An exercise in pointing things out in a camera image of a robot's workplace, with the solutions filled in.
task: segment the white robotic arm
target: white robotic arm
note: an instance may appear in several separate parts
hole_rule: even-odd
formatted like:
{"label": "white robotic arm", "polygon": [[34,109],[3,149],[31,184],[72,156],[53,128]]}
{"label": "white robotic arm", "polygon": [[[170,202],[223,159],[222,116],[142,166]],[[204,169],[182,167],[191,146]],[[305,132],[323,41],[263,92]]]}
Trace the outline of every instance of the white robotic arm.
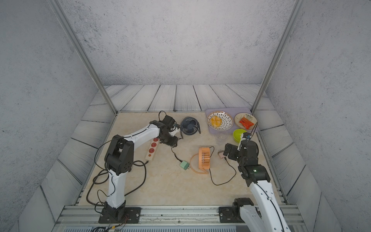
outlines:
{"label": "white robotic arm", "polygon": [[108,197],[104,203],[99,223],[120,223],[125,215],[126,175],[133,165],[134,150],[145,142],[159,138],[171,147],[176,147],[178,138],[175,134],[179,125],[170,116],[162,121],[152,121],[145,128],[126,136],[115,135],[105,156],[105,167],[109,173]]}
{"label": "white robotic arm", "polygon": [[258,216],[255,206],[243,205],[240,207],[240,216],[250,231],[290,232],[273,194],[272,184],[266,180],[258,180],[257,184],[250,184],[250,190],[257,201],[262,215],[262,218]]}
{"label": "white robotic arm", "polygon": [[258,145],[250,140],[250,133],[243,133],[241,137],[238,146],[226,144],[224,156],[238,162],[238,170],[250,187],[262,217],[249,198],[235,199],[230,212],[235,219],[242,219],[251,232],[290,232],[274,196],[268,172],[258,164]]}

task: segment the white plate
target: white plate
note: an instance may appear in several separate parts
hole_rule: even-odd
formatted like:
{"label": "white plate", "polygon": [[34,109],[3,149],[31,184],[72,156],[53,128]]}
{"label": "white plate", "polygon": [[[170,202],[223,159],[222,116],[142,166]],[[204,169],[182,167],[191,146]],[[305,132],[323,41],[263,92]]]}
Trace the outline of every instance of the white plate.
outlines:
{"label": "white plate", "polygon": [[[210,122],[210,119],[213,117],[213,116],[217,116],[221,119],[221,125],[219,127],[214,127],[211,122]],[[212,128],[212,129],[215,129],[215,130],[218,130],[218,131],[226,131],[228,129],[230,129],[232,126],[233,126],[233,119],[232,117],[227,114],[226,112],[224,111],[214,111],[214,112],[211,112],[208,116],[207,116],[207,124],[209,124],[209,126]]]}
{"label": "white plate", "polygon": [[251,114],[248,114],[248,113],[239,113],[237,114],[235,117],[234,117],[234,122],[235,124],[241,128],[241,129],[244,129],[246,130],[246,128],[240,123],[240,120],[246,115],[247,119],[252,122],[254,125],[252,125],[248,130],[252,130],[255,126],[255,124],[257,123],[257,120],[254,116],[252,116]]}

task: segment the gray concrete wall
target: gray concrete wall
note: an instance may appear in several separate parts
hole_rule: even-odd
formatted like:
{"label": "gray concrete wall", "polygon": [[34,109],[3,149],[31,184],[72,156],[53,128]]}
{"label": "gray concrete wall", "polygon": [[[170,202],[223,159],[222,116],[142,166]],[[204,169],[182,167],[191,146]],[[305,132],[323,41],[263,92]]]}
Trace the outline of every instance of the gray concrete wall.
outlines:
{"label": "gray concrete wall", "polygon": [[307,0],[267,90],[345,231],[371,228],[370,12]]}
{"label": "gray concrete wall", "polygon": [[104,85],[261,83],[295,0],[60,0]]}
{"label": "gray concrete wall", "polygon": [[1,1],[0,80],[0,231],[7,231],[97,88],[45,0]]}

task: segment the power strip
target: power strip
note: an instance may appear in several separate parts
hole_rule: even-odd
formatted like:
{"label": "power strip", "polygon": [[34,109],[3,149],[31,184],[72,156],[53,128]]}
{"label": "power strip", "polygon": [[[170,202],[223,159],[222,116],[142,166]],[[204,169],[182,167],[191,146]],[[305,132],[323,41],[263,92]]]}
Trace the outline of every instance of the power strip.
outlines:
{"label": "power strip", "polygon": [[158,143],[159,143],[159,139],[158,138],[154,138],[151,142],[151,145],[150,145],[150,148],[148,149],[147,151],[147,155],[145,156],[145,159],[146,160],[152,160],[153,159],[153,156],[157,150],[157,146],[158,146]]}

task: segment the red food package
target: red food package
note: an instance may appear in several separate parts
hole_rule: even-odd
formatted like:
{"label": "red food package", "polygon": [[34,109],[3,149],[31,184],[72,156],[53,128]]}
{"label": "red food package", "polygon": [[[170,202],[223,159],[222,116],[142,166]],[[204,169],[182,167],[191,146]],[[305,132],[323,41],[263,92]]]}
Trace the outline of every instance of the red food package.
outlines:
{"label": "red food package", "polygon": [[240,120],[240,123],[246,128],[246,129],[249,129],[252,125],[254,125],[255,123],[252,123],[250,122],[247,118],[243,117],[241,118]]}

